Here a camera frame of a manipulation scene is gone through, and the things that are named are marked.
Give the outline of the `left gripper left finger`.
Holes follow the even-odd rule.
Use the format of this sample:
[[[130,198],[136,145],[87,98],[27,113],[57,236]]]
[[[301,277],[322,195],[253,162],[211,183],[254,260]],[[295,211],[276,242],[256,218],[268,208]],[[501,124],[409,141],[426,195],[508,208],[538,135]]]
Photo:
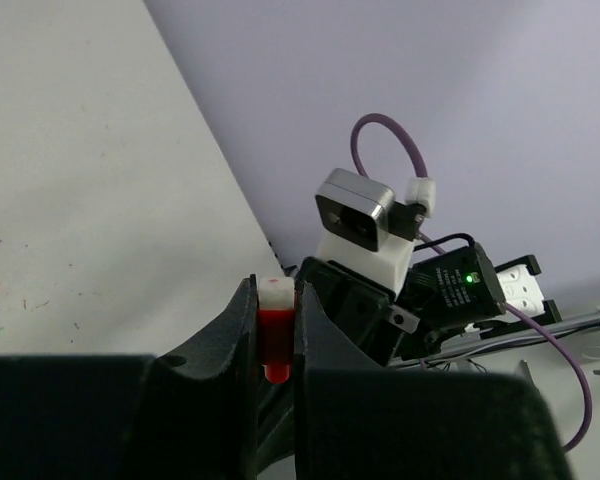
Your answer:
[[[162,356],[0,355],[0,479],[253,479],[257,295]]]

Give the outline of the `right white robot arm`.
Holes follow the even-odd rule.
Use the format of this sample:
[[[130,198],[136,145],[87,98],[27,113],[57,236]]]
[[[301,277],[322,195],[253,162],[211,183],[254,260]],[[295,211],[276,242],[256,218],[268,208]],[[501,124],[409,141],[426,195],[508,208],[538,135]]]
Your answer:
[[[397,293],[335,261],[308,257],[297,278],[315,290],[327,317],[365,354],[382,366],[393,360],[425,360],[445,341],[475,326],[482,339],[520,332],[522,320],[504,320],[512,306],[536,323],[560,321],[552,300],[536,280],[541,269],[532,255],[495,266],[468,234],[463,246],[442,249],[445,238],[426,238],[421,249],[435,256],[415,263]]]

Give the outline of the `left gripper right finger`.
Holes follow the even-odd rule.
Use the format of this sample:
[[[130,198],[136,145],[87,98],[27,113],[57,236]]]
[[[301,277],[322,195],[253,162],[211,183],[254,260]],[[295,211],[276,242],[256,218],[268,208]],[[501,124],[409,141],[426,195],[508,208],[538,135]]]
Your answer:
[[[506,374],[376,364],[298,293],[295,467],[300,479],[568,479],[550,412]]]

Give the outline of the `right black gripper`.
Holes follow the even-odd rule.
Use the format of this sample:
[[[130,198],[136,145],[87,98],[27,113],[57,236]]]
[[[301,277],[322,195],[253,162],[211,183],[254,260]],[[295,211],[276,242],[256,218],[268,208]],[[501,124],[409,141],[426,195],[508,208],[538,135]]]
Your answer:
[[[376,363],[438,354],[471,323],[504,314],[505,295],[482,246],[415,263],[395,294],[334,262],[306,258],[297,275],[309,283],[331,322]]]

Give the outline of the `red pen cap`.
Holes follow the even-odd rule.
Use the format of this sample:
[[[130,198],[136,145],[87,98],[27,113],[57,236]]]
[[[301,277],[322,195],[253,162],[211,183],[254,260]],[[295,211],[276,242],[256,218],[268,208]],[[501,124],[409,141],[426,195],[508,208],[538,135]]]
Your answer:
[[[261,277],[257,285],[257,357],[265,378],[283,384],[294,356],[296,289],[289,277]]]

